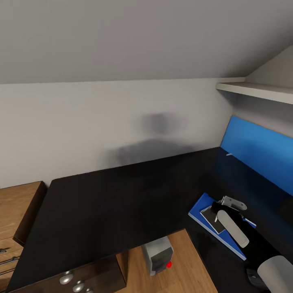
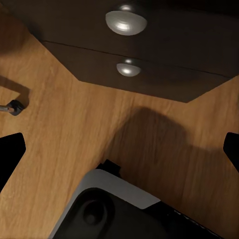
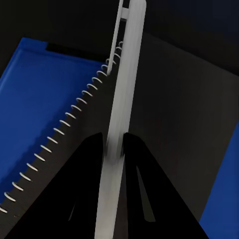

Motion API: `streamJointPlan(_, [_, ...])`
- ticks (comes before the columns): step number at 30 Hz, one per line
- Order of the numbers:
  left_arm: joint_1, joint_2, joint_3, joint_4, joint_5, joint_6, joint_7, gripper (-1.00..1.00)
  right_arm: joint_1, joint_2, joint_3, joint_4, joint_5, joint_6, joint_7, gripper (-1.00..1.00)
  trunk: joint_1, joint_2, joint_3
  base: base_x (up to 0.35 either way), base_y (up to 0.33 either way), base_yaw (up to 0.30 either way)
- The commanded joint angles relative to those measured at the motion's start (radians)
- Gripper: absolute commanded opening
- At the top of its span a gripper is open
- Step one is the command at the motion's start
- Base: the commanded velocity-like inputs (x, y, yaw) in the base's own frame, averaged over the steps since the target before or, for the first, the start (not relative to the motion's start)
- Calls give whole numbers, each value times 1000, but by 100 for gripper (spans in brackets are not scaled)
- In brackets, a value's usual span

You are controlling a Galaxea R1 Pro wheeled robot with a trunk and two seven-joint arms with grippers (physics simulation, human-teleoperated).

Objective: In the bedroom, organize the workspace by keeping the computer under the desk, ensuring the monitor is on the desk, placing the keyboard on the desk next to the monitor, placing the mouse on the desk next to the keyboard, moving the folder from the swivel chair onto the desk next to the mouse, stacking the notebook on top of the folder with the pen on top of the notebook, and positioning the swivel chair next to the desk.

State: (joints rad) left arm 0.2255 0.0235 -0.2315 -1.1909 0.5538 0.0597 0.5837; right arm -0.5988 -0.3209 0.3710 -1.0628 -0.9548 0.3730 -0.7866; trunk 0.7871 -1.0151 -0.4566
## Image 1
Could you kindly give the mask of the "folder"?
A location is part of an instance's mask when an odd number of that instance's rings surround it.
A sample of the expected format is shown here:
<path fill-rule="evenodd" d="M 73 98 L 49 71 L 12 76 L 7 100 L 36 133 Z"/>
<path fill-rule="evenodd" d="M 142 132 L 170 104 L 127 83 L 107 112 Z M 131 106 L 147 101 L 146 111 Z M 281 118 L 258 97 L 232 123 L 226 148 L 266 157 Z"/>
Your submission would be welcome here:
<path fill-rule="evenodd" d="M 213 202 L 219 203 L 217 199 L 214 199 L 212 196 L 207 193 L 203 193 L 203 195 L 199 198 L 197 203 L 193 206 L 193 208 L 189 211 L 189 216 L 192 217 L 195 221 L 197 221 L 203 228 L 205 228 L 208 232 L 213 234 L 217 239 L 219 239 L 224 245 L 226 245 L 229 249 L 231 249 L 236 255 L 238 255 L 241 259 L 246 260 L 245 255 L 236 245 L 234 240 L 231 238 L 228 231 L 221 232 L 217 234 L 217 232 L 211 227 L 211 225 L 206 221 L 206 219 L 201 215 L 201 211 L 212 206 Z M 256 229 L 256 225 L 246 219 L 243 216 L 243 221 L 247 221 L 254 229 Z"/>

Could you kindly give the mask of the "mouse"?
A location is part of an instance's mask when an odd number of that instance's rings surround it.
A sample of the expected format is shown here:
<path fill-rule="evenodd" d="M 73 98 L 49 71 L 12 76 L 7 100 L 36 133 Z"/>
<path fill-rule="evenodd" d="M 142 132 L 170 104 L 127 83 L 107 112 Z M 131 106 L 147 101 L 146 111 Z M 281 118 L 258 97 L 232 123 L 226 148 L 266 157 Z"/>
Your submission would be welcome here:
<path fill-rule="evenodd" d="M 254 286 L 257 286 L 264 290 L 269 290 L 267 285 L 263 282 L 263 280 L 254 268 L 247 269 L 247 276 Z"/>

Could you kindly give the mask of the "monitor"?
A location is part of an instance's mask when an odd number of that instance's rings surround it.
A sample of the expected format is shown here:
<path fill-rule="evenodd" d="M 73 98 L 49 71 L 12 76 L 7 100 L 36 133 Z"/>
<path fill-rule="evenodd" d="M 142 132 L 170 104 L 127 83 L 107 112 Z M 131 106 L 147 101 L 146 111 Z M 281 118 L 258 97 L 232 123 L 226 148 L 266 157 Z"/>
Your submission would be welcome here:
<path fill-rule="evenodd" d="M 293 225 L 293 196 L 277 212 Z"/>

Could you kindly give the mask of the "notebook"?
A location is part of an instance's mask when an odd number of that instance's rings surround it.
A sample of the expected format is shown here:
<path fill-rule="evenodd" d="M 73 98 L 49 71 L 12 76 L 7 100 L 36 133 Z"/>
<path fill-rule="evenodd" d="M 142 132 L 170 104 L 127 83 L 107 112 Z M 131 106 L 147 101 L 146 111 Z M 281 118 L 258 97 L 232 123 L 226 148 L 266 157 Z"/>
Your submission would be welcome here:
<path fill-rule="evenodd" d="M 212 206 L 202 210 L 200 213 L 201 215 L 203 215 L 206 221 L 211 225 L 211 227 L 217 232 L 217 234 L 220 234 L 221 232 L 225 231 L 225 228 L 218 220 L 216 220 L 217 214 L 210 211 L 211 207 Z"/>

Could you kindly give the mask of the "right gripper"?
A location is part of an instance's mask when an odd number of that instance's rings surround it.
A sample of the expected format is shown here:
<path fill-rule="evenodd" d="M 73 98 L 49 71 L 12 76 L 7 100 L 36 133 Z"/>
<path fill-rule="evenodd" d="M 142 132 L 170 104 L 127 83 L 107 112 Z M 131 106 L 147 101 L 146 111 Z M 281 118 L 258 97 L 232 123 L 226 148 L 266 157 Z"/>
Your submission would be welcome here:
<path fill-rule="evenodd" d="M 217 214 L 217 212 L 223 207 L 225 207 L 225 206 L 222 203 L 213 202 L 210 211 Z"/>

